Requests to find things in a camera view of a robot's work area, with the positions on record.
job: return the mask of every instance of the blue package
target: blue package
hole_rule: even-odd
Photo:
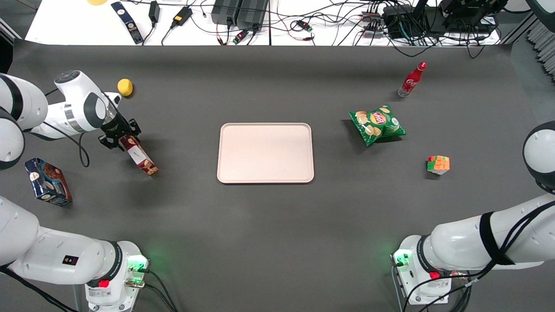
[[[25,162],[25,170],[29,174],[36,199],[60,207],[73,201],[64,174],[57,167],[40,158],[33,158]]]

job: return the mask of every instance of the rubik's cube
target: rubik's cube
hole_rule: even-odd
[[[428,158],[427,170],[431,173],[442,175],[450,169],[449,157],[431,156]]]

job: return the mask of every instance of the dark gray mat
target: dark gray mat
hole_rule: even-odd
[[[487,47],[471,60],[465,48],[407,58],[380,47],[18,42],[10,74],[45,92],[68,69],[105,91],[131,79],[135,94],[120,111],[138,121],[160,172],[146,176],[126,153],[100,145],[100,132],[84,138],[88,169],[69,140],[28,136],[23,160],[60,167],[75,202],[62,209],[34,199],[23,162],[0,174],[0,192],[45,227],[137,243],[189,312],[394,312],[389,253],[404,237],[542,194],[522,161],[536,121],[509,54],[510,46]],[[424,78],[400,100],[396,89],[419,61],[428,62]],[[347,112],[383,104],[408,135],[366,148]],[[219,131],[228,122],[308,123],[314,180],[219,183]],[[425,169],[437,154],[452,162],[439,179]],[[493,272],[474,287],[468,311],[551,311],[555,281],[547,273],[554,268]],[[73,300],[69,286],[38,284]],[[55,311],[5,277],[0,288],[1,311]],[[152,293],[141,293],[137,312],[162,309]]]

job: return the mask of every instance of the red bottle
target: red bottle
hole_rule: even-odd
[[[406,98],[411,94],[416,84],[420,81],[420,78],[422,78],[424,69],[426,69],[426,63],[422,62],[418,64],[418,67],[414,71],[408,74],[407,78],[405,78],[405,82],[403,82],[403,86],[401,86],[397,92],[400,97]]]

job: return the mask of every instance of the tray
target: tray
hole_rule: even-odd
[[[226,123],[220,130],[222,183],[308,183],[312,132],[305,123]]]

